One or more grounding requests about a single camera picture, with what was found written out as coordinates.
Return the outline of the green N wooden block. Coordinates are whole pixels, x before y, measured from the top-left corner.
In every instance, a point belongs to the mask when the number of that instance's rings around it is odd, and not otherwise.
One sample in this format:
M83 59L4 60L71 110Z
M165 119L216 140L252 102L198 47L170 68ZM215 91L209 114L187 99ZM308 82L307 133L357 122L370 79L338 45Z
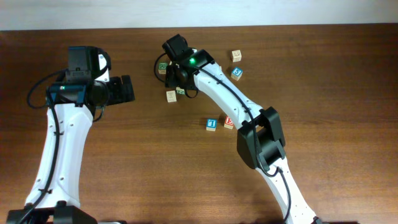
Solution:
M181 89L181 88L179 88L179 87L176 88L176 92L177 92L177 94L179 94L179 95L184 95L184 94L185 94L185 90L184 90L184 89Z

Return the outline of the wooden block red U side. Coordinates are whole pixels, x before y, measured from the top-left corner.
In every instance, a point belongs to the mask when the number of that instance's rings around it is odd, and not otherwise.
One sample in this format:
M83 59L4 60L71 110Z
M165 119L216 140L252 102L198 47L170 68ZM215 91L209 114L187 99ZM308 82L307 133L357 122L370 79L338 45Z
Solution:
M177 95L175 90L167 91L166 97L168 103L174 103L177 101Z

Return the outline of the blue 5 wooden block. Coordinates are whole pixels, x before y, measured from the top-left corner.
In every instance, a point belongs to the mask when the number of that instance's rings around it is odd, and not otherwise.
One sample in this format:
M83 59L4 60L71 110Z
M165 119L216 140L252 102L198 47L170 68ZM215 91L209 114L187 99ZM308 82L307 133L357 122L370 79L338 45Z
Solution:
M242 77L242 75L243 75L243 70L239 67L235 67L231 71L231 78L233 80L238 81Z

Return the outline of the blue I wooden block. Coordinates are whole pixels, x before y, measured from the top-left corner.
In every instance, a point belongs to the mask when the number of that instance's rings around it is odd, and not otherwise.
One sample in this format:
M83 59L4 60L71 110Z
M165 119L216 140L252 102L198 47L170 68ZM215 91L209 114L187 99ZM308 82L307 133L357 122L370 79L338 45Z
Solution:
M207 119L206 130L207 131L216 131L217 122L218 121L216 119Z

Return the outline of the red E wooden block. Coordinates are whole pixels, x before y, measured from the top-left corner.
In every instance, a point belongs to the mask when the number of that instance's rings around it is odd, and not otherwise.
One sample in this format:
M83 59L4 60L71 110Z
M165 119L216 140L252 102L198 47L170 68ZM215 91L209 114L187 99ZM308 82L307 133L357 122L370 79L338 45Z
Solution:
M229 116L225 117L224 127L228 128L228 129L233 129L234 128L234 123L233 123L232 119Z

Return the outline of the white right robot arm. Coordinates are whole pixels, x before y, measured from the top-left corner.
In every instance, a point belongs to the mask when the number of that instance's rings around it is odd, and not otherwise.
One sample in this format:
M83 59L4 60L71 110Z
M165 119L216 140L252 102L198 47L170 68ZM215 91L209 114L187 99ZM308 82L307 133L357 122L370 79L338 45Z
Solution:
M321 223L292 177L278 112L247 98L205 50L166 50L165 54L171 61L166 75L169 86L203 92L231 118L238 130L239 155L269 186L284 223Z

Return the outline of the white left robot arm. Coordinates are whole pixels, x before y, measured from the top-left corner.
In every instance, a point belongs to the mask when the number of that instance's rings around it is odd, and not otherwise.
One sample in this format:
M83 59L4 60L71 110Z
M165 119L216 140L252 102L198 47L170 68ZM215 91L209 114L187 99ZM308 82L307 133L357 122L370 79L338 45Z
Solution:
M47 134L39 171L23 209L7 223L98 224L80 208L79 179L86 137L110 105L134 101L128 75L111 77L111 59L99 47L68 49L68 67L54 72L45 91Z

